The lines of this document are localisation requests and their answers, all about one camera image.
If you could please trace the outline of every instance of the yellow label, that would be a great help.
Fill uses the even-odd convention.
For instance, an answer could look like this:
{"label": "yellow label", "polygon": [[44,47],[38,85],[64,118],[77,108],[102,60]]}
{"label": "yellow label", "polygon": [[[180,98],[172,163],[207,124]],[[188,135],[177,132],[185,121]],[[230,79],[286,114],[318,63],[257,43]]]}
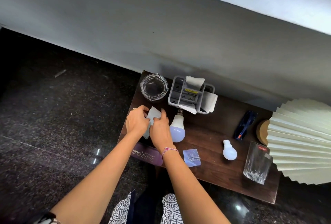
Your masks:
{"label": "yellow label", "polygon": [[192,91],[192,90],[187,89],[187,88],[185,89],[185,91],[186,91],[186,92],[189,92],[189,93],[198,93],[198,92],[196,92],[196,91]]}

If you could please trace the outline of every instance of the pleated lamp shade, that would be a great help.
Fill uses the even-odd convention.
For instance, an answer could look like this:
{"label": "pleated lamp shade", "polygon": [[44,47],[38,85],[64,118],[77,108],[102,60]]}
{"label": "pleated lamp shade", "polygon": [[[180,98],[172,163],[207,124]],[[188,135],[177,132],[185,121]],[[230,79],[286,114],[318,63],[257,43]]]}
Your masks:
{"label": "pleated lamp shade", "polygon": [[284,176],[306,184],[331,182],[331,107],[310,99],[282,104],[270,118],[268,147]]}

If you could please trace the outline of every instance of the hand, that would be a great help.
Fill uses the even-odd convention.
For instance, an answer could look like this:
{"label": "hand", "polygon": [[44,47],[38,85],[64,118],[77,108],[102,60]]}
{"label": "hand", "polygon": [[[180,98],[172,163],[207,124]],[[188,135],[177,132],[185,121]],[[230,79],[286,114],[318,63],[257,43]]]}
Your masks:
{"label": "hand", "polygon": [[149,111],[149,109],[144,105],[133,109],[127,116],[125,122],[127,133],[133,132],[137,134],[139,139],[146,132],[150,120],[149,118],[145,119],[145,117],[147,117],[147,113],[144,111]]}
{"label": "hand", "polygon": [[169,119],[163,108],[161,109],[161,118],[154,118],[154,124],[150,126],[149,134],[153,145],[160,152],[160,154],[166,147],[175,147],[170,133]]}

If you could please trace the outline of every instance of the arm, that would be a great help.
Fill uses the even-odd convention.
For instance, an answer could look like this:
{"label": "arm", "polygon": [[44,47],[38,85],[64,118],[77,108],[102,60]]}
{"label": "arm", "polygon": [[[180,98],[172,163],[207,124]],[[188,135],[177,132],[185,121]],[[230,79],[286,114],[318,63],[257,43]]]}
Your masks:
{"label": "arm", "polygon": [[131,152],[149,124],[145,106],[126,119],[127,134],[109,155],[51,210],[62,224],[100,223]]}
{"label": "arm", "polygon": [[[154,125],[150,127],[150,136],[160,153],[165,147],[176,148],[172,142],[169,120],[164,109],[160,119],[154,118]],[[163,155],[163,162],[175,191],[184,223],[230,224],[177,151],[167,151]]]}

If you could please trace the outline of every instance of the red label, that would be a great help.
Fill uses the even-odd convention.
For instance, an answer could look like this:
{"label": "red label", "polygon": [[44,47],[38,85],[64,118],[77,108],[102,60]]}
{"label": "red label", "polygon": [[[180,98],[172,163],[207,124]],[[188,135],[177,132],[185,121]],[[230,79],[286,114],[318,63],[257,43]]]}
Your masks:
{"label": "red label", "polygon": [[267,148],[265,148],[265,147],[262,147],[262,146],[259,146],[259,149],[261,149],[261,150],[263,150],[263,151],[268,151],[268,149]]}

